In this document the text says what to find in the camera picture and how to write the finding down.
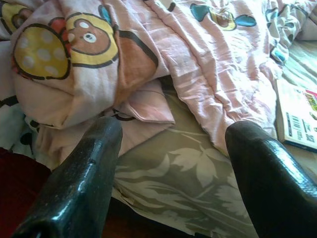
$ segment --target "dark red cloth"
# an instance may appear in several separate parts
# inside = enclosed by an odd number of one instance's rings
[[[0,148],[0,237],[23,221],[51,171],[35,160]]]

